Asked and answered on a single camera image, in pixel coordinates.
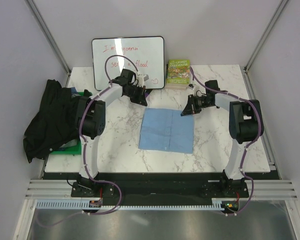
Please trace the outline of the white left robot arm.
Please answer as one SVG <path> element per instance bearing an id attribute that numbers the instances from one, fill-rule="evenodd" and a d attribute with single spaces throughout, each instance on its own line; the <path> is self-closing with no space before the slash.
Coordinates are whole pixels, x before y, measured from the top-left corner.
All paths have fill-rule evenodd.
<path id="1" fill-rule="evenodd" d="M 147 74 L 123 69 L 119 76 L 111 79 L 106 88 L 92 96 L 79 98 L 75 123 L 81 143 L 82 165 L 80 177 L 89 179 L 82 185 L 82 191 L 89 197 L 100 191 L 98 182 L 92 180 L 98 173 L 98 145 L 106 127 L 106 108 L 115 100 L 126 96 L 131 103 L 147 106 L 145 82 Z"/>

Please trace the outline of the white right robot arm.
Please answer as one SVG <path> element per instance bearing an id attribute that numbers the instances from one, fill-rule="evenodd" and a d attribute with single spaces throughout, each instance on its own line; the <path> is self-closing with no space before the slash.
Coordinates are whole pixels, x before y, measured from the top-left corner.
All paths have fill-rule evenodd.
<path id="1" fill-rule="evenodd" d="M 209 80 L 202 87 L 205 93 L 190 94 L 181 116 L 199 114 L 203 109 L 216 107 L 228 111 L 228 130 L 232 138 L 231 153 L 224 169 L 225 181 L 219 184 L 219 191 L 225 197 L 237 191 L 234 181 L 245 177 L 244 162 L 250 145 L 255 143 L 264 133 L 264 123 L 260 101 L 243 99 L 220 90 L 217 80 Z"/>

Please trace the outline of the light blue long sleeve shirt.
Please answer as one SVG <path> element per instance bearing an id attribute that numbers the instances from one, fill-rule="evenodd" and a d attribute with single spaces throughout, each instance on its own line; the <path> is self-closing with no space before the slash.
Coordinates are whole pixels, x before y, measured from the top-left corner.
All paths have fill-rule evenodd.
<path id="1" fill-rule="evenodd" d="M 141 150 L 192 154 L 195 121 L 180 110 L 146 108 L 139 134 Z"/>

